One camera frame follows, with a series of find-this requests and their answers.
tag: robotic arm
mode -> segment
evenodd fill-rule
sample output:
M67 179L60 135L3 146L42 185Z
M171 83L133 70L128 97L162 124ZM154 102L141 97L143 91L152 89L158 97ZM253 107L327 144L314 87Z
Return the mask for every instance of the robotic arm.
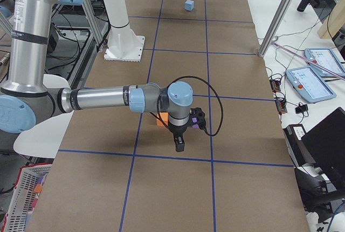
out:
M176 151L184 151L187 127L206 129L202 110L190 108L192 88L185 82L164 88L149 83L80 90L47 89L43 85L51 11L58 2L80 4L82 0L16 0L9 77L0 91L1 138L6 134L16 137L48 118L73 110L129 106L133 112L157 112L158 116L168 112L165 126L174 135Z

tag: table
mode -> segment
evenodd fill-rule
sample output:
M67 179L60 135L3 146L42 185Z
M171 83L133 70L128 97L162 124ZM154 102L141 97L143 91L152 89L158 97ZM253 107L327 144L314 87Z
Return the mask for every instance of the table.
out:
M308 47L334 47L334 43L330 39L320 39L317 31L321 26L321 22L319 22L319 18L315 14L315 11L313 8L308 5L304 12L298 12L296 10L297 6L299 5L301 0L292 0L292 3L290 7L288 8L286 15L279 26L279 29L277 31L277 36L288 34L288 33L296 33L304 31L305 29L314 26L316 23L316 26L309 30L298 33L295 35L290 36L282 36L277 41L280 45L289 45L292 47L295 47L297 49L304 50ZM256 25L256 32L259 38L263 38L268 26L270 25L270 22L273 18L273 15L280 3L280 0L248 0L250 10L252 12L253 21ZM337 57L343 61L342 56L340 55L338 49L333 49ZM271 68L274 73L283 73L285 69L275 61L275 48L271 46L269 50L267 51L267 54L264 56L264 60L266 63L266 66ZM288 65L290 60L292 59L292 55L288 54L286 52L277 51L277 59L284 65ZM289 69L293 69L296 67L302 67L306 66L307 64L304 63L300 59L293 59L293 61L290 64ZM286 126L290 124L297 124L302 120L302 124L305 128L305 130L308 132L310 129L312 129L316 124L318 124L323 118L325 118L327 115L329 115L333 110L335 110L337 107L343 107L344 108L344 100L345 100L345 86L344 82L341 80L333 81L328 83L328 85L331 87L331 89L337 94L337 97L332 100L322 101L318 102L316 104L308 104L309 108L309 117L304 118L302 120L301 114L295 114L295 106L291 104L287 104L287 114L282 115L282 128L285 128ZM299 97L299 95L296 93L296 91L292 88L290 83L287 82L285 85L285 80L282 81L281 87L285 87L285 95L289 102L292 102L294 104L298 104L298 102L306 103L303 99ZM313 167L305 167L309 174L315 173ZM316 226L316 224L313 224L312 220L310 220L311 225L310 229L312 227ZM334 222L332 223L332 229L331 231L338 231L341 230L345 225L345 214L341 213L336 215Z
M192 12L185 1L126 0L132 29L146 37L141 62L100 54L86 86L202 77L222 97L219 135L188 130L176 153L149 114L75 112L28 232L308 231L247 0L194 0ZM216 98L188 82L215 131Z

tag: white table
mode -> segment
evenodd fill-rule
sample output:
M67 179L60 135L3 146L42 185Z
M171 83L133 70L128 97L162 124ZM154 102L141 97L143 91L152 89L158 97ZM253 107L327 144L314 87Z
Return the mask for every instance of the white table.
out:
M248 0L250 10L252 13L254 24L256 25L256 32L259 37L259 42L262 42L266 31L272 21L272 18L275 14L275 11L278 8L278 5L281 0ZM288 33L295 33L301 32L305 29L312 27L315 23L319 22L319 18L316 15L313 8L308 5L304 12L298 12L296 10L297 6L299 5L301 0L293 0L290 4L285 17L282 23L279 26L279 29L276 33L276 36L288 34ZM321 26L321 22L319 22L314 28L311 29L310 33L309 30L295 34L290 36L282 36L278 39L277 43L279 45L289 45L294 48L299 48L304 50L305 48L309 47L334 47L334 43L330 39L320 39L317 31ZM339 51L337 49L333 49L335 54L341 61L344 61L341 57ZM264 56L264 60L266 66L273 70L273 73L281 73L283 74L285 69L275 61L275 47L270 46L266 55ZM277 59L283 65L287 66L292 58L292 55L277 50ZM289 69L293 69L296 67L307 66L305 62L301 59L294 58L291 62ZM284 91L284 83L285 80L281 84L282 91ZM336 93L336 98L326 101L321 101L316 104L308 104L309 108L309 117L304 118L302 124L306 131L308 132L312 129L316 124L318 124L322 119L324 119L327 115L329 115L333 110L337 107L342 106L345 107L345 82L342 80L329 82L328 85L330 88ZM285 95L287 101L298 104L298 102L306 103L293 89L289 82L286 82L285 85ZM302 114L295 114L295 106L291 104L287 104L287 114L282 115L282 128L285 128L289 124L297 124L301 121ZM315 223L311 222L309 224L309 228L311 231L316 231L317 226ZM345 227L345 213L341 213L335 216L334 221L332 223L332 227L330 231L343 231Z

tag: purple part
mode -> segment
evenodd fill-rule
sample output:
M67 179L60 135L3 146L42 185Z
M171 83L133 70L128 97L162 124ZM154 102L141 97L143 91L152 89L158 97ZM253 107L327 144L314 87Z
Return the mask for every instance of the purple part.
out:
M43 177L44 177L44 176L42 176L42 177L40 177L40 178L38 179L37 184L39 184L39 185L40 185L40 184L42 183L42 181L43 181Z

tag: tablet screen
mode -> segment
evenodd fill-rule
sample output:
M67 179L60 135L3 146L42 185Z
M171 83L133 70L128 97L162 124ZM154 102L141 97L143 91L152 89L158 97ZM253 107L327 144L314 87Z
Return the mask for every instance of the tablet screen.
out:
M310 68L291 71L291 74L303 85L311 98L317 99L332 95Z
M309 51L320 66L332 70L334 73L343 74L342 69L339 67L336 59L329 50L319 49Z

